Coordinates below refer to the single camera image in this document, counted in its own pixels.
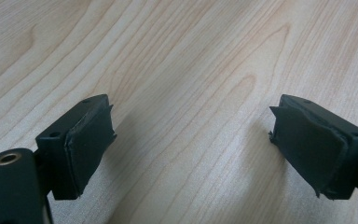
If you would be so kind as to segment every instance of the wooden table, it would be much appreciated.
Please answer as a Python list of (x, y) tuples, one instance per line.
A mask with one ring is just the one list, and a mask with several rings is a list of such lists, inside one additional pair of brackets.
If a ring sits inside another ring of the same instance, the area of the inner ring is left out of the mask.
[(0, 1), (0, 152), (100, 93), (117, 141), (56, 223), (358, 223), (268, 139), (283, 93), (358, 125), (358, 0)]

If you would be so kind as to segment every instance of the black clamp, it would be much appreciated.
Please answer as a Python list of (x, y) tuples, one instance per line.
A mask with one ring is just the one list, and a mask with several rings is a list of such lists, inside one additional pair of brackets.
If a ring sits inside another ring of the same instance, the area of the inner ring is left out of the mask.
[(116, 138), (107, 95), (85, 99), (36, 137), (0, 153), (0, 224), (52, 223), (47, 195), (78, 198)]
[(358, 188), (358, 127), (306, 99), (283, 95), (272, 106), (271, 143), (298, 173), (331, 200), (348, 200)]

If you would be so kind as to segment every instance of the wood grain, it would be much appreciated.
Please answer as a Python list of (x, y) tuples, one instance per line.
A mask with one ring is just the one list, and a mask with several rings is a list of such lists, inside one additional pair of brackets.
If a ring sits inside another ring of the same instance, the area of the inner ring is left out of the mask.
[(267, 136), (283, 93), (358, 125), (358, 0), (0, 1), (0, 151), (100, 93), (117, 141), (56, 223), (358, 223)]

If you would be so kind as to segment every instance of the mounting hole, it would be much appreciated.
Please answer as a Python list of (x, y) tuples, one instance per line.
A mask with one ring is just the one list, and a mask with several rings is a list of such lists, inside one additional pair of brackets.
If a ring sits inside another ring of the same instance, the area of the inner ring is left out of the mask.
[(7, 153), (0, 157), (0, 166), (9, 165), (21, 158), (21, 154), (18, 152)]
[(358, 137), (358, 133), (352, 133), (353, 136)]
[(51, 133), (49, 136), (50, 137), (57, 137), (57, 136), (60, 136), (60, 132), (54, 132), (54, 133)]

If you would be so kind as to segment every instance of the light wooden surface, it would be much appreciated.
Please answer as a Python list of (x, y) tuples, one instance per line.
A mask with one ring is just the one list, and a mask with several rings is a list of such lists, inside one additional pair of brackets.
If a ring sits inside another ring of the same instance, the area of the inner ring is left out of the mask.
[(0, 1), (0, 151), (100, 93), (117, 141), (56, 223), (358, 223), (268, 140), (282, 93), (358, 125), (358, 0)]

